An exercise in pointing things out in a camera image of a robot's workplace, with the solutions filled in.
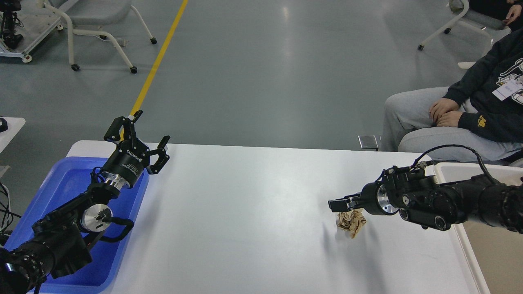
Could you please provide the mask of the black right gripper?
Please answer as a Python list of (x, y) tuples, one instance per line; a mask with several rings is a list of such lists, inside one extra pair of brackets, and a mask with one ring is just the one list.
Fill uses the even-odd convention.
[(344, 198), (329, 200), (329, 209), (333, 213), (351, 212), (355, 209), (361, 209), (361, 204), (358, 200), (363, 202), (362, 208), (372, 215), (392, 216), (399, 212), (399, 208), (392, 205), (385, 187), (381, 183), (368, 183), (362, 189), (353, 195), (347, 195)]

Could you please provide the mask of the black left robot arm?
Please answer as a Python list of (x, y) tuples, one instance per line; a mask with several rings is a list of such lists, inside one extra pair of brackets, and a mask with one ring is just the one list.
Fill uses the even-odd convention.
[(170, 158), (170, 136), (156, 149), (138, 139), (134, 125), (142, 114), (114, 119), (103, 139), (116, 149), (103, 166), (93, 168), (86, 191), (36, 221), (33, 238), (14, 250), (1, 249), (2, 294), (37, 294), (48, 275), (71, 275), (89, 264), (97, 242), (116, 243), (131, 232), (134, 222), (114, 216), (108, 203), (123, 188), (132, 188), (144, 171), (159, 173)]

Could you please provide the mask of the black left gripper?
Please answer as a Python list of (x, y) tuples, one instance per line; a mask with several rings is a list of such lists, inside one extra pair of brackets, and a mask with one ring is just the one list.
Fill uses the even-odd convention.
[[(116, 150), (102, 166), (101, 175), (104, 178), (118, 175), (125, 180), (129, 188), (133, 188), (145, 168), (149, 175), (158, 174), (170, 159), (166, 147), (171, 138), (169, 135), (162, 138), (156, 149), (150, 149), (141, 141), (136, 142), (138, 137), (134, 125), (142, 114), (143, 111), (138, 110), (127, 117), (116, 117), (103, 136), (105, 141), (121, 142), (116, 145)], [(158, 156), (157, 161), (151, 165), (149, 158), (143, 153), (148, 157)]]

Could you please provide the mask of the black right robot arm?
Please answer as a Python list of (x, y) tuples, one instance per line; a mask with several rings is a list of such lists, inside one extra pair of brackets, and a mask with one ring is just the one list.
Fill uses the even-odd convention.
[(471, 164), (424, 161), (384, 169), (361, 192), (330, 200), (332, 212), (364, 209), (372, 215), (399, 214), (405, 221), (446, 231), (454, 224), (480, 222), (522, 233), (522, 169), (494, 166), (493, 177), (478, 152)]

